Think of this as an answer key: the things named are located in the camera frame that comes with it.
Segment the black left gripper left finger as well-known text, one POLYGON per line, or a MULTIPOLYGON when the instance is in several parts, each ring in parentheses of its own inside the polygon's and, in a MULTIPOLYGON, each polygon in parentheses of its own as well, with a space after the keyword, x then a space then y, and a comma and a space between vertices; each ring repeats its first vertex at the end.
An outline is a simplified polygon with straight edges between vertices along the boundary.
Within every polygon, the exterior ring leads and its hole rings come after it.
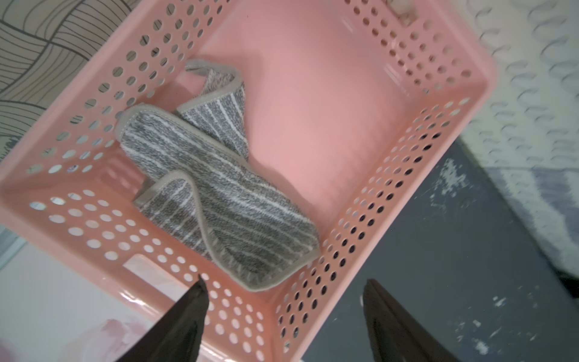
POLYGON ((208 308, 207 285, 199 279, 119 360, 196 361, 208 308))

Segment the grey striped square dishcloth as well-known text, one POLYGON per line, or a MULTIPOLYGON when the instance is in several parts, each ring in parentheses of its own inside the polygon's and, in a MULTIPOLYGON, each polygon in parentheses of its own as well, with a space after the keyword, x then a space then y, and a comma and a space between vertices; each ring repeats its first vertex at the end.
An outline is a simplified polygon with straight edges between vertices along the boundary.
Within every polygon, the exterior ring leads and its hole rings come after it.
POLYGON ((149 221, 248 291, 266 291, 320 254, 315 224, 249 163, 245 88, 232 66, 190 60, 202 91, 169 113, 127 110, 115 130, 150 186, 134 204, 149 221))

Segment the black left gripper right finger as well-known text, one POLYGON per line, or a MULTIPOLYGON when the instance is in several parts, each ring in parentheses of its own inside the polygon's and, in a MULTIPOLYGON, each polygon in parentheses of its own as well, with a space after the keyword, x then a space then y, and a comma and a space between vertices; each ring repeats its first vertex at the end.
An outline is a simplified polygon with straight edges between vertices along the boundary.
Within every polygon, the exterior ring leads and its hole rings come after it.
POLYGON ((458 361, 375 279, 364 286, 363 313, 375 361, 458 361))

